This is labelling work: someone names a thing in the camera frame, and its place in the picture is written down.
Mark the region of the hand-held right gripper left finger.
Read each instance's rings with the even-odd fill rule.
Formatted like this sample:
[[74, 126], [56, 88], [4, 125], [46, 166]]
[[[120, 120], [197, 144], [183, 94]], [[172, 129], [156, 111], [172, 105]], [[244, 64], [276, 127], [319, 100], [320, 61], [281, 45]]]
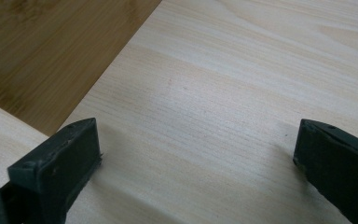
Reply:
[[7, 168], [10, 224], [64, 224], [102, 161], [95, 118], [71, 123]]

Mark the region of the brown bamboo board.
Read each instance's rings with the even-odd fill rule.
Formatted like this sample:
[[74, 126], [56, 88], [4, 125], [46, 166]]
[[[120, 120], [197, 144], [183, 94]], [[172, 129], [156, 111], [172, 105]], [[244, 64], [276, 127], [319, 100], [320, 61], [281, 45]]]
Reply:
[[55, 133], [161, 0], [0, 0], [0, 107]]

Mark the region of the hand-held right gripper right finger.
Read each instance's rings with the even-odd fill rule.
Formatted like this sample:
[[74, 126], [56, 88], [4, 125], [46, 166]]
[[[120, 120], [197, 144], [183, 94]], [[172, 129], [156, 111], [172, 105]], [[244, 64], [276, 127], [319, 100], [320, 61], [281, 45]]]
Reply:
[[293, 162], [352, 224], [358, 224], [358, 138], [311, 119], [300, 121]]

